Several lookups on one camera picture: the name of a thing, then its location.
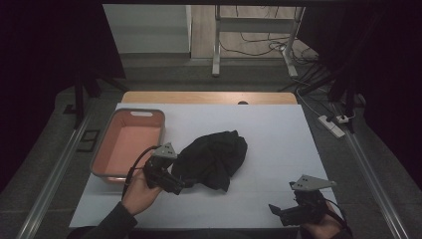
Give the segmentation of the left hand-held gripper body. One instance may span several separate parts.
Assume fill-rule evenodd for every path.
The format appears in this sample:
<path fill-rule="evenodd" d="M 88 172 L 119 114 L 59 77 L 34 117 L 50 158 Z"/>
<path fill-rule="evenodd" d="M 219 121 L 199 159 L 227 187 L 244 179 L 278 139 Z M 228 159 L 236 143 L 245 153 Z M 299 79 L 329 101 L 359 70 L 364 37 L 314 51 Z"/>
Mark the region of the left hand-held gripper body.
<path fill-rule="evenodd" d="M 177 153 L 170 142 L 159 146 L 152 153 L 143 166 L 143 172 L 149 188 L 160 187 L 164 191 L 170 192 L 170 183 L 175 180 L 181 180 L 168 171 L 168 167 L 176 159 Z"/>

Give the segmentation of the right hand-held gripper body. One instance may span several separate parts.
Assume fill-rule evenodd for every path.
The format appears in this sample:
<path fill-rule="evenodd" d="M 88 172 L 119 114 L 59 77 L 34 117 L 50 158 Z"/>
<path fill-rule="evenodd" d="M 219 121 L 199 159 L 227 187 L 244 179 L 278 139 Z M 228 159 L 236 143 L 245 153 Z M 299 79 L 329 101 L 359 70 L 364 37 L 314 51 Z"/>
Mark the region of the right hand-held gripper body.
<path fill-rule="evenodd" d="M 322 189 L 336 186 L 336 182 L 303 174 L 295 184 L 297 206 L 283 209 L 280 215 L 284 226 L 319 223 L 324 217 L 327 206 Z"/>

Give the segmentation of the pink basket with grey rim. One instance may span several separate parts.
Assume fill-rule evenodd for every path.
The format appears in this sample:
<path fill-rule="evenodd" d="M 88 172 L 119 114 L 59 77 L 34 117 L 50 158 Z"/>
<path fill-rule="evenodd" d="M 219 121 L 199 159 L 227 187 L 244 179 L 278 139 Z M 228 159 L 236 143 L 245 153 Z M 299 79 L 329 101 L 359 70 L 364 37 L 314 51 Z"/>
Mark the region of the pink basket with grey rim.
<path fill-rule="evenodd" d="M 116 110 L 92 160 L 92 174 L 105 182 L 124 182 L 138 157 L 161 144 L 164 132 L 165 114 L 160 110 Z"/>

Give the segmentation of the black cloth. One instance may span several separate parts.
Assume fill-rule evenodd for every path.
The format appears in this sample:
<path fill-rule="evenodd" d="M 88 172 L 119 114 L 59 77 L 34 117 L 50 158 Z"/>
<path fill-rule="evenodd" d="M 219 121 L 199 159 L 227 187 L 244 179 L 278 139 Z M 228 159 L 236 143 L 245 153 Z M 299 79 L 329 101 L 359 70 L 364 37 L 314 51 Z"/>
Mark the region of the black cloth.
<path fill-rule="evenodd" d="M 245 139 L 236 130 L 203 135 L 178 154 L 171 173 L 186 188 L 200 183 L 227 192 L 231 177 L 245 161 L 247 150 Z"/>

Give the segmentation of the person's right hand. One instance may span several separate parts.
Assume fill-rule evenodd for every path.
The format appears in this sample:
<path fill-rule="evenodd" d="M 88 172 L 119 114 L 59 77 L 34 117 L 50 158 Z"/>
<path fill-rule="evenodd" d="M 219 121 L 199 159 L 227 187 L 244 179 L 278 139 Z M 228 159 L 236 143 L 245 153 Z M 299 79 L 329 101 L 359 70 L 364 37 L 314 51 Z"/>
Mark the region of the person's right hand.
<path fill-rule="evenodd" d="M 306 223 L 301 225 L 314 239 L 331 239 L 342 230 L 341 224 L 326 214 L 318 224 Z"/>

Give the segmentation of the person's left hand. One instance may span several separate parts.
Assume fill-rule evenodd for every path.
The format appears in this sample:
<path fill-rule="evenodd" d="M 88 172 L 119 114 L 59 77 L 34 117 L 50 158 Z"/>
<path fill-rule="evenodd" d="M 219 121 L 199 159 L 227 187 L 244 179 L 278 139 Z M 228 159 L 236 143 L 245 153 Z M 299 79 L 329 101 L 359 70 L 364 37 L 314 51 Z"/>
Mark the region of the person's left hand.
<path fill-rule="evenodd" d="M 161 191 L 160 187 L 149 188 L 145 175 L 140 170 L 132 178 L 121 203 L 129 214 L 135 216 L 151 206 Z"/>

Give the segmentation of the white board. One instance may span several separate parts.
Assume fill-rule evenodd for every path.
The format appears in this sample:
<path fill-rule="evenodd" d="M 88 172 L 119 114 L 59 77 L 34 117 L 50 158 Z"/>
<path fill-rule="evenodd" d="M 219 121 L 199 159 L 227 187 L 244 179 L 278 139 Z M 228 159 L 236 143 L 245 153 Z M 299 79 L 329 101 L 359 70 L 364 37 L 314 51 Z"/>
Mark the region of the white board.
<path fill-rule="evenodd" d="M 201 184 L 180 194 L 162 192 L 138 215 L 143 229 L 279 228 L 270 208 L 295 206 L 290 184 L 302 175 L 326 176 L 299 105 L 160 104 L 165 140 L 181 150 L 195 138 L 236 130 L 248 145 L 246 159 L 227 191 Z"/>

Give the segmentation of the white power strip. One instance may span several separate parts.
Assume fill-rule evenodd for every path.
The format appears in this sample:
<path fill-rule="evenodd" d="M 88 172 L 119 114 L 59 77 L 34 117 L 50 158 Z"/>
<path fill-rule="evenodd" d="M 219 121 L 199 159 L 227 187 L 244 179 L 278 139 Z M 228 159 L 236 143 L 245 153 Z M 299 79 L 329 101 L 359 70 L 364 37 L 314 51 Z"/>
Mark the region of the white power strip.
<path fill-rule="evenodd" d="M 327 116 L 320 116 L 318 121 L 336 138 L 345 136 L 345 133 L 334 122 L 328 121 Z"/>

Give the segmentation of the wooden table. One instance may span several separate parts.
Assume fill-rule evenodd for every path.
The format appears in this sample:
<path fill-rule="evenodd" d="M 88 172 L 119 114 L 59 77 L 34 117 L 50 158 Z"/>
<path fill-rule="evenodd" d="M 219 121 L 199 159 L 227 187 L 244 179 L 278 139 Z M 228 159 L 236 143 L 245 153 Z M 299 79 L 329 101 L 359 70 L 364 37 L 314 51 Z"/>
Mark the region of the wooden table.
<path fill-rule="evenodd" d="M 122 100 L 126 104 L 217 104 L 237 105 L 296 105 L 292 93 L 257 92 L 127 92 Z"/>

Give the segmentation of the black stand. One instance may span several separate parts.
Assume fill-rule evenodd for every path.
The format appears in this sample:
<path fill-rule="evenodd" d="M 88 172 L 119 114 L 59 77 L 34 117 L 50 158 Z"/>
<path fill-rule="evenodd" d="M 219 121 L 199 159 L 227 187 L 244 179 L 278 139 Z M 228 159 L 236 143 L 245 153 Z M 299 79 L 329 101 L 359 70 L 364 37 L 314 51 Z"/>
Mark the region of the black stand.
<path fill-rule="evenodd" d="M 98 98 L 102 93 L 98 80 L 103 80 L 123 93 L 129 91 L 128 87 L 119 83 L 113 77 L 102 73 L 98 69 L 90 68 L 86 71 L 75 72 L 75 103 L 73 105 L 67 105 L 64 110 L 64 115 L 76 116 L 74 129 L 79 128 L 85 118 L 84 93 L 87 93 L 90 98 Z"/>
<path fill-rule="evenodd" d="M 304 95 L 300 93 L 300 90 L 307 88 L 317 82 L 317 79 L 327 77 L 327 69 L 319 64 L 312 64 L 307 70 L 299 76 L 297 79 L 292 78 L 292 82 L 281 89 L 278 89 L 278 93 L 286 93 L 288 89 L 291 89 L 292 93 L 300 100 L 309 111 L 311 111 L 316 117 L 327 116 L 327 119 L 334 122 L 335 124 L 343 124 L 350 133 L 355 133 L 353 126 L 353 120 L 356 117 L 355 107 L 356 102 L 355 96 L 351 94 L 351 91 L 345 91 L 340 99 L 335 102 L 327 99 L 327 103 L 323 103 L 321 99 L 316 99 L 310 94 Z M 338 123 L 337 116 L 347 116 L 351 118 L 348 123 Z"/>

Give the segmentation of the white cabinet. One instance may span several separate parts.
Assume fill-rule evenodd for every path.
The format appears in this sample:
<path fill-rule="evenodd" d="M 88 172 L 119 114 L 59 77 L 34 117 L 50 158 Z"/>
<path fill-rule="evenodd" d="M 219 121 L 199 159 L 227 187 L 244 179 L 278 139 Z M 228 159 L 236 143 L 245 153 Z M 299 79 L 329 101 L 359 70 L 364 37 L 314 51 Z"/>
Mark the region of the white cabinet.
<path fill-rule="evenodd" d="M 103 4 L 121 54 L 191 52 L 190 5 Z"/>

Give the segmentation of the dark curtain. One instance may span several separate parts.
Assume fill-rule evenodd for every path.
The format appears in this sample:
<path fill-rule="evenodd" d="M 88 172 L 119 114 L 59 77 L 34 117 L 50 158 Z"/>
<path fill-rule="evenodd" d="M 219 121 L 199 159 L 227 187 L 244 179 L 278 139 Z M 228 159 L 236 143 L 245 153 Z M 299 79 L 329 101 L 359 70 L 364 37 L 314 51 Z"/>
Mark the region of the dark curtain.
<path fill-rule="evenodd" d="M 0 192 L 75 83 L 123 79 L 106 0 L 0 0 Z"/>
<path fill-rule="evenodd" d="M 308 7 L 299 39 L 336 70 L 351 57 L 370 18 L 381 13 L 348 74 L 366 100 L 366 123 L 422 189 L 422 0 L 356 2 Z"/>

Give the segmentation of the grey metal floor rail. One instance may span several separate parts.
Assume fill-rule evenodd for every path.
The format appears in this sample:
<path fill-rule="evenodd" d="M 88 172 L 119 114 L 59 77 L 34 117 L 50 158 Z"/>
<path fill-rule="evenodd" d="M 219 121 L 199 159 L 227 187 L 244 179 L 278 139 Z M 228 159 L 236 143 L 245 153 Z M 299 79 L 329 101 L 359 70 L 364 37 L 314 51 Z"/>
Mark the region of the grey metal floor rail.
<path fill-rule="evenodd" d="M 80 125 L 73 130 L 64 151 L 55 163 L 52 172 L 41 189 L 41 192 L 38 194 L 35 203 L 16 236 L 16 239 L 34 239 L 77 150 L 78 143 L 82 139 L 83 133 L 85 132 L 93 115 L 93 109 L 88 108 L 85 118 L 82 120 Z"/>
<path fill-rule="evenodd" d="M 408 200 L 399 183 L 404 168 L 381 139 L 366 124 L 364 109 L 357 108 L 352 129 L 343 127 L 346 141 L 394 239 L 413 239 L 404 209 Z"/>

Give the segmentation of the black floor frame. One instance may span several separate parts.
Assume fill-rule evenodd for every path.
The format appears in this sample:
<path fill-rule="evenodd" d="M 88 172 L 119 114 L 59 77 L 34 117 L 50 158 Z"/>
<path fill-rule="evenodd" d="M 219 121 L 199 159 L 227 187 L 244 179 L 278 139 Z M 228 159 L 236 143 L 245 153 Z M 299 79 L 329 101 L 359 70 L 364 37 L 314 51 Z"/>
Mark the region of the black floor frame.
<path fill-rule="evenodd" d="M 99 136 L 99 129 L 86 129 L 77 147 L 77 152 L 93 152 Z"/>

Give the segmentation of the grey metal desk frame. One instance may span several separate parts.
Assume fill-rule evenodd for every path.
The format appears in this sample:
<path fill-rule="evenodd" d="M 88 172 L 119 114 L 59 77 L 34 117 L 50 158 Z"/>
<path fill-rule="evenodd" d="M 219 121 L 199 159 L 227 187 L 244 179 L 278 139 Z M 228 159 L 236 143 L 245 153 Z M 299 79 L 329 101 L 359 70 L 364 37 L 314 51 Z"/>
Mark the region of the grey metal desk frame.
<path fill-rule="evenodd" d="M 296 78 L 298 76 L 298 72 L 291 58 L 291 53 L 293 52 L 293 44 L 300 28 L 304 10 L 304 7 L 297 7 L 292 19 L 222 17 L 221 6 L 216 5 L 216 27 L 212 61 L 212 76 L 218 77 L 220 75 L 220 34 L 222 32 L 239 32 L 288 34 L 288 42 L 282 51 L 282 56 L 285 60 L 289 76 Z"/>

